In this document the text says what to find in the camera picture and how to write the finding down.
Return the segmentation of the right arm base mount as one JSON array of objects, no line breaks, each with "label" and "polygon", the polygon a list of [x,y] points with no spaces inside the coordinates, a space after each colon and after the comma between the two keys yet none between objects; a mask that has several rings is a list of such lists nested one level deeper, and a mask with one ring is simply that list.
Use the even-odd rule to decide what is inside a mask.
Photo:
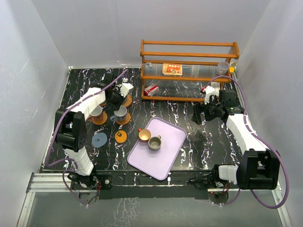
[{"label": "right arm base mount", "polygon": [[196,175],[186,181],[186,185],[194,186],[198,190],[207,190],[210,202],[205,202],[205,204],[218,206],[219,208],[234,203],[241,193],[240,188],[238,188],[236,196],[230,200],[228,194],[231,186],[230,182],[218,178],[218,174],[214,173],[214,171],[208,174]]}]

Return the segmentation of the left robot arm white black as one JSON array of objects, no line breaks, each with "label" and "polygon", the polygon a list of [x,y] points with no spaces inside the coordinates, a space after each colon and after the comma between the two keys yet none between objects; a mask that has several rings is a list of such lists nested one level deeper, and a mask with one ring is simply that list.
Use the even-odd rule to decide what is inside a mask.
[{"label": "left robot arm white black", "polygon": [[86,150],[86,121],[93,116],[95,110],[102,111],[100,106],[118,111],[134,86],[124,77],[128,70],[119,76],[106,74],[99,83],[90,86],[87,92],[65,110],[58,109],[55,113],[53,138],[50,147],[56,142],[68,155],[67,160],[74,166],[74,172],[81,175],[81,183],[88,189],[94,188],[98,177],[93,174],[94,165]]}]

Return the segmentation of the pink mug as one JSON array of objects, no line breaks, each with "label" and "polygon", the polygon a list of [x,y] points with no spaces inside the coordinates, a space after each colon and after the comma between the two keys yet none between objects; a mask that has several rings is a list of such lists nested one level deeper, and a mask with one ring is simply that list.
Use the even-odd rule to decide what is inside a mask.
[{"label": "pink mug", "polygon": [[101,106],[97,106],[92,112],[91,114],[88,116],[87,120],[92,122],[92,116],[98,116],[99,114],[101,114],[103,112],[103,109]]}]

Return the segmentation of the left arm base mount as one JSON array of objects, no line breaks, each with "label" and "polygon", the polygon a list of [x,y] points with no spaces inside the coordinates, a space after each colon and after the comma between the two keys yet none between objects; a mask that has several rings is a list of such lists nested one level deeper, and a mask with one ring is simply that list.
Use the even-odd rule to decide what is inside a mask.
[{"label": "left arm base mount", "polygon": [[[65,174],[68,173],[67,178],[74,183],[78,183],[82,188],[89,190],[96,190],[96,195],[92,197],[89,201],[84,201],[80,198],[79,194],[67,184],[65,180]],[[108,174],[97,174],[96,170],[93,169],[90,175],[80,175],[74,170],[65,170],[62,174],[62,180],[68,191],[76,198],[81,205],[84,205],[86,208],[89,207],[93,200],[99,199],[101,190],[110,190],[112,189],[112,176]]]}]

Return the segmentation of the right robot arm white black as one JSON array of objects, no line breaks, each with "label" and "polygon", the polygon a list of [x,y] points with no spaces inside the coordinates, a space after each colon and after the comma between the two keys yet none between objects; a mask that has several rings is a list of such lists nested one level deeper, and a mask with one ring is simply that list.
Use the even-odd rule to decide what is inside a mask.
[{"label": "right robot arm white black", "polygon": [[258,141],[247,127],[244,108],[235,101],[232,89],[216,90],[207,86],[201,91],[204,101],[194,105],[192,121],[201,124],[201,115],[206,121],[221,119],[234,135],[242,152],[238,166],[214,165],[211,182],[221,188],[227,182],[234,183],[242,190],[273,190],[277,187],[280,162],[266,145]]}]

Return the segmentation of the wooden coaster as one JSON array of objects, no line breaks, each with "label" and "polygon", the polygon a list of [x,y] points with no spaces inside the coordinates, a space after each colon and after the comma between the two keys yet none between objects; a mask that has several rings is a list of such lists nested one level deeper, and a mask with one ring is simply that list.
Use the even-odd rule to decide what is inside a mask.
[{"label": "wooden coaster", "polygon": [[106,112],[102,112],[98,116],[92,116],[92,122],[96,125],[102,125],[107,121]]},{"label": "wooden coaster", "polygon": [[127,112],[125,119],[123,121],[116,121],[116,123],[119,125],[126,125],[130,122],[130,120],[131,120],[131,116],[130,116],[129,112]]}]

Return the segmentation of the grey mug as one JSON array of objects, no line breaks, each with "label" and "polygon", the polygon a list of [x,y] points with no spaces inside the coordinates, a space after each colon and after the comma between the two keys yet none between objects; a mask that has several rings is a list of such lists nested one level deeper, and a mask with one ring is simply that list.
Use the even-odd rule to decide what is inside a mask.
[{"label": "grey mug", "polygon": [[118,110],[113,111],[113,115],[110,117],[112,122],[123,122],[126,119],[127,108],[123,105]]}]

